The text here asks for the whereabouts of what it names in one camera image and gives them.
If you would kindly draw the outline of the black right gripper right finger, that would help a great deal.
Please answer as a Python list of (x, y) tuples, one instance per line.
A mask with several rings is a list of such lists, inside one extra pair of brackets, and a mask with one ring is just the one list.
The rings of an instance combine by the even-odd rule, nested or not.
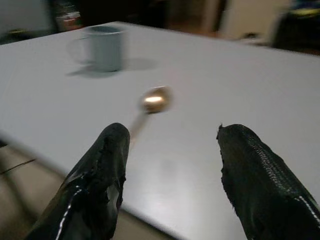
[(223, 189), (249, 240), (317, 240), (320, 207), (311, 193), (250, 128), (220, 126)]

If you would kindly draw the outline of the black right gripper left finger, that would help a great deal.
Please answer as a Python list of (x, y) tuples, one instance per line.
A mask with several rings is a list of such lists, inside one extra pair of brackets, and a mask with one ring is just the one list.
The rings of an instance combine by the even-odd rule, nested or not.
[(27, 240), (111, 240), (123, 201), (130, 133), (108, 125), (68, 173), (25, 237)]

